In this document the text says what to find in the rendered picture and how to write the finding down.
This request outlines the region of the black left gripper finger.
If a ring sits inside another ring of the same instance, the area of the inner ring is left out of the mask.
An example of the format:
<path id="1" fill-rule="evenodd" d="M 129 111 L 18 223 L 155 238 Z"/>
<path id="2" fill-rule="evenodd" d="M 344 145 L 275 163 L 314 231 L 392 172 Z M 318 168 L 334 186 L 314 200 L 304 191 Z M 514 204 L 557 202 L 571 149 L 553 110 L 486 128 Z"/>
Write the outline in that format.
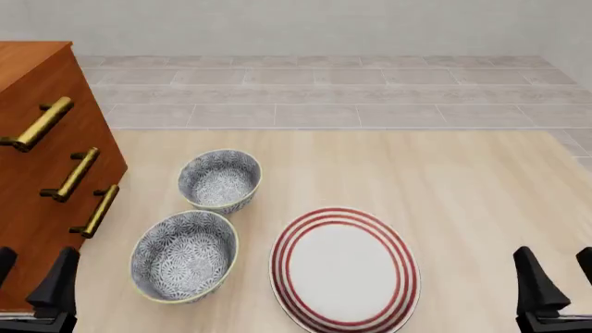
<path id="1" fill-rule="evenodd" d="M 61 250 L 50 271 L 26 302 L 36 313 L 75 315 L 75 280 L 80 253 L 68 246 Z"/>
<path id="2" fill-rule="evenodd" d="M 0 288 L 14 267 L 17 258 L 18 255 L 13 249 L 6 246 L 0 247 Z"/>

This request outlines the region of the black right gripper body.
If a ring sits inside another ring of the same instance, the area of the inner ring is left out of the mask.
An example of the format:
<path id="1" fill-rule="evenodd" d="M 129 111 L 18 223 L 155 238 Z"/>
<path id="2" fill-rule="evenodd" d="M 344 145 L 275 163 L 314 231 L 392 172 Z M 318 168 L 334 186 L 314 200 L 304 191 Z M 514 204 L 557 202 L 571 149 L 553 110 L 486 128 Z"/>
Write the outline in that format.
<path id="1" fill-rule="evenodd" d="M 592 314 L 518 313 L 515 320 L 521 333 L 592 333 Z"/>

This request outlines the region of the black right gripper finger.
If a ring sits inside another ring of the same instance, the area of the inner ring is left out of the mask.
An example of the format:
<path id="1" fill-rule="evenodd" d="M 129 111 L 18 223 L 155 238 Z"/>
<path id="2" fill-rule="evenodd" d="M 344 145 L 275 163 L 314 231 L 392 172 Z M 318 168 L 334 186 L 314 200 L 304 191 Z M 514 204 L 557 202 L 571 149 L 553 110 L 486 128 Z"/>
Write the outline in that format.
<path id="1" fill-rule="evenodd" d="M 518 315 L 557 315 L 571 304 L 570 299 L 557 288 L 527 246 L 513 254 L 518 282 Z"/>
<path id="2" fill-rule="evenodd" d="M 576 260 L 584 271 L 584 274 L 592 275 L 592 247 L 585 247 L 576 255 Z"/>

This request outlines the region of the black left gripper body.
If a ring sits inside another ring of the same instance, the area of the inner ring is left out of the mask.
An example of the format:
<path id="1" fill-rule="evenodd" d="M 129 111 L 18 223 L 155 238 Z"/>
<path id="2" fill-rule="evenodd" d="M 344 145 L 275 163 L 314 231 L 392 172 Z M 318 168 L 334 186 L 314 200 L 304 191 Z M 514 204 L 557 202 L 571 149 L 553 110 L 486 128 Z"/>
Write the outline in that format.
<path id="1" fill-rule="evenodd" d="M 59 313 L 51 318 L 37 318 L 35 313 L 0 313 L 0 333 L 72 333 L 78 319 Z"/>

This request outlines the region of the large patterned grey bowl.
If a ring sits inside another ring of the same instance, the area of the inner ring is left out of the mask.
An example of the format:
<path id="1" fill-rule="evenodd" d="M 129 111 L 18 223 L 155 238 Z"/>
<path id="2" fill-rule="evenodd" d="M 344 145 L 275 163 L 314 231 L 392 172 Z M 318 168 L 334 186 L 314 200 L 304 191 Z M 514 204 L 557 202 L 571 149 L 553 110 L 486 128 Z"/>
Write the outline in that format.
<path id="1" fill-rule="evenodd" d="M 218 213 L 188 210 L 150 227 L 134 246 L 130 277 L 153 302 L 198 302 L 225 282 L 238 259 L 239 235 Z"/>

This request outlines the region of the small patterned grey bowl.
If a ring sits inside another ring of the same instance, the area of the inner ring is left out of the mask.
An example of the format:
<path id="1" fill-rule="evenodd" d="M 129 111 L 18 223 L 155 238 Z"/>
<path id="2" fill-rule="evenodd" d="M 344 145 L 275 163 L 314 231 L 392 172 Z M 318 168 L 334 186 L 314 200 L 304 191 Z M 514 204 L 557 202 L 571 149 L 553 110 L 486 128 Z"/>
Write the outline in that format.
<path id="1" fill-rule="evenodd" d="M 251 154 L 217 149 L 192 159 L 180 170 L 180 194 L 198 210 L 221 215 L 236 213 L 258 190 L 263 169 Z"/>

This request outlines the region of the white plate with red rings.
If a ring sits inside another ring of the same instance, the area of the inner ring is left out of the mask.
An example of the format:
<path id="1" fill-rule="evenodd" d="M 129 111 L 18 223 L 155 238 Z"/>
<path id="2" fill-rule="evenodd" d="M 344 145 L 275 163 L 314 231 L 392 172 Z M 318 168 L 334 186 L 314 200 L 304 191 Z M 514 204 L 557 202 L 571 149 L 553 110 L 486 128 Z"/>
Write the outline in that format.
<path id="1" fill-rule="evenodd" d="M 307 333 L 397 333 L 421 294 L 419 265 L 399 233 L 350 207 L 290 221 L 268 267 L 278 304 Z"/>

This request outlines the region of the wooden cabinet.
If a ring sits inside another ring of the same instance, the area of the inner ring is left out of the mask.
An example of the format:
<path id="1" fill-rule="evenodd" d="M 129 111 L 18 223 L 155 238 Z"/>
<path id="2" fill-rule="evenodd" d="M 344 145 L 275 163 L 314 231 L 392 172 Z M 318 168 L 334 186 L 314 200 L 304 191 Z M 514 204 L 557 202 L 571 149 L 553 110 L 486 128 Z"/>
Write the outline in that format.
<path id="1" fill-rule="evenodd" d="M 74 106 L 30 152 L 0 146 L 0 247 L 17 261 L 0 288 L 0 311 L 30 310 L 27 296 L 65 247 L 86 240 L 84 226 L 127 165 L 68 42 L 0 42 L 0 138 L 17 137 L 61 97 Z M 96 147 L 100 155 L 65 203 L 40 196 L 57 189 L 80 161 L 70 155 Z"/>

